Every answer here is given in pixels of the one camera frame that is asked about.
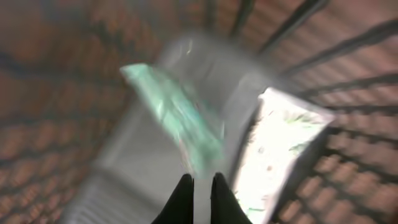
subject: green plastic bag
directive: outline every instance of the green plastic bag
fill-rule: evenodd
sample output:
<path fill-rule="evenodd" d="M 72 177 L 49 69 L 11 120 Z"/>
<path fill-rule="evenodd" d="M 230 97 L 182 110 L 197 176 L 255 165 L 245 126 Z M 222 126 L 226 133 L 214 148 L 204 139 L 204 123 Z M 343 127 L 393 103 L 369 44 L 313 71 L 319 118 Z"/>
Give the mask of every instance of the green plastic bag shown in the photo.
<path fill-rule="evenodd" d="M 182 150 L 190 171 L 201 176 L 216 169 L 222 158 L 224 124 L 193 87 L 144 63 L 122 67 L 121 71 Z"/>

